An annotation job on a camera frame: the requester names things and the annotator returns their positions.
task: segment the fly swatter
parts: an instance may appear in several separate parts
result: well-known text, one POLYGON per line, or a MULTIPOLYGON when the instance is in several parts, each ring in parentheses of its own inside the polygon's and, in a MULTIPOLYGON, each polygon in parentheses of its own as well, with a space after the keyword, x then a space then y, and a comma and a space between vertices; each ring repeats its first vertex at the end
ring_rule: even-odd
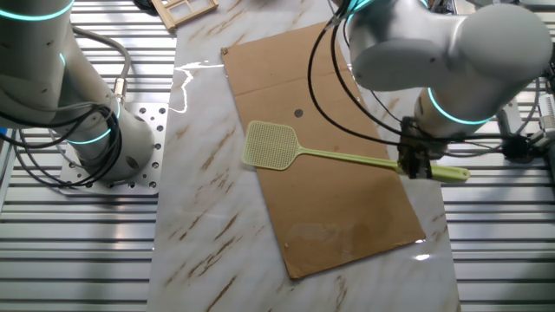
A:
MULTIPOLYGON (((304 148, 298 143, 297 134, 292 127, 253 121, 246 129, 246 144, 243 162, 262 168, 285 170, 298 155, 309 154, 329 159, 340 159, 370 166, 393 170, 404 174, 397 162, 389 159, 333 153, 304 148)), ((464 168, 451 166, 432 166, 433 179, 439 181, 466 181, 470 172, 464 168)))

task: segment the brown cardboard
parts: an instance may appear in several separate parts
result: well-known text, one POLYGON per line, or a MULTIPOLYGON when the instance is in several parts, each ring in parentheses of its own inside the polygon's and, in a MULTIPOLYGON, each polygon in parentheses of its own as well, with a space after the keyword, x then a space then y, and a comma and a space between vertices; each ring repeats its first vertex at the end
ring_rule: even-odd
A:
MULTIPOLYGON (((332 126, 310 100, 307 64, 322 28, 313 25, 222 49, 243 127, 252 120, 284 124, 295 129, 302 146, 385 159, 384 145, 332 126), (298 109, 303 110, 300 118, 298 109)), ((349 88, 360 97, 342 55, 338 61, 349 88)), ((378 136, 335 77, 330 34, 318 50, 313 77, 325 112, 352 130, 378 136)), ((257 173, 291 279, 425 237, 395 172, 301 155, 283 172, 257 173)))

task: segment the metal mounting plate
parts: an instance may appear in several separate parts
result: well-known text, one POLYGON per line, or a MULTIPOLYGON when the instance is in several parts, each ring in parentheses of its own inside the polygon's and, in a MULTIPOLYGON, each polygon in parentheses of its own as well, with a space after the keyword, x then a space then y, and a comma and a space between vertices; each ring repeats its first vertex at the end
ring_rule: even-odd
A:
MULTIPOLYGON (((160 148, 157 149, 155 147, 153 156, 148 164, 138 174, 128 180, 117 182, 112 187, 108 187, 106 182, 98 181, 90 187, 81 186, 74 189, 61 189, 63 194, 68 196, 88 196, 89 194, 153 196, 158 194, 166 139, 168 105, 166 103, 126 103, 125 108, 129 113, 140 116, 150 126, 153 131, 154 144, 156 146, 160 144, 160 148), (159 126, 163 126, 162 131, 158 130, 159 126)), ((66 149, 66 155, 78 163, 75 150, 70 145, 66 149)), ((88 173, 84 169, 76 166, 71 167, 67 160, 63 160, 60 177, 62 180, 76 181, 87 176, 88 173)))

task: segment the marble surface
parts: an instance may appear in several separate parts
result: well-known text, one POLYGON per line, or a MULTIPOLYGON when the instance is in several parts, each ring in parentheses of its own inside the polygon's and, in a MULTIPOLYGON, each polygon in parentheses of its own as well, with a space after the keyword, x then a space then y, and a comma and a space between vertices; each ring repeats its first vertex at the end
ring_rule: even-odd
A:
MULTIPOLYGON (((219 51, 329 18, 325 0, 231 0, 179 28, 148 311, 460 309, 433 181, 403 179, 425 241, 299 281, 287 276, 257 175, 240 161, 245 135, 219 51)), ((402 115, 418 92, 379 96, 402 115)), ((391 122, 371 94, 362 97, 391 122)))

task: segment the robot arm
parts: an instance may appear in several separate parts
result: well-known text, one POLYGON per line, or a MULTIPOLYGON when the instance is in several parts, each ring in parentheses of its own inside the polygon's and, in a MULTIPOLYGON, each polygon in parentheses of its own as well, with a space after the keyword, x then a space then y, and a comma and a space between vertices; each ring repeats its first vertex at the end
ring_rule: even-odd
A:
MULTIPOLYGON (((374 0, 350 18, 349 30, 358 84, 376 91, 423 88, 412 126, 402 129, 413 137, 474 133, 538 77, 552 55, 542 21, 509 4, 444 16, 419 0, 374 0)), ((431 158, 446 147, 402 142, 424 146, 431 158)), ((406 150, 400 152, 402 159, 406 150)))
MULTIPOLYGON (((153 135, 144 120, 123 107, 123 98, 78 47, 69 23, 74 1, 0 0, 0 126, 24 129, 39 123, 68 134, 89 173, 109 166, 102 179, 111 184, 135 175, 150 160, 153 135), (106 116, 96 112, 68 124, 85 116, 91 108, 85 103, 104 107, 117 119, 121 143, 113 164, 107 164, 107 151, 116 130, 108 127, 106 116)), ((121 80, 116 87, 123 95, 121 80)))

